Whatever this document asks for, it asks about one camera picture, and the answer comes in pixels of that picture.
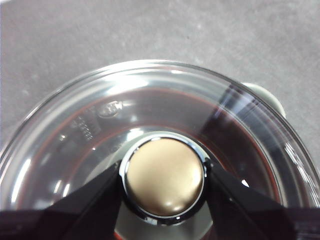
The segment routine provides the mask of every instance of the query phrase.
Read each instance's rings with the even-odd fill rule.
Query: gray surface
[[[128,60],[257,83],[320,163],[320,1],[12,0],[1,4],[1,140],[50,92]]]

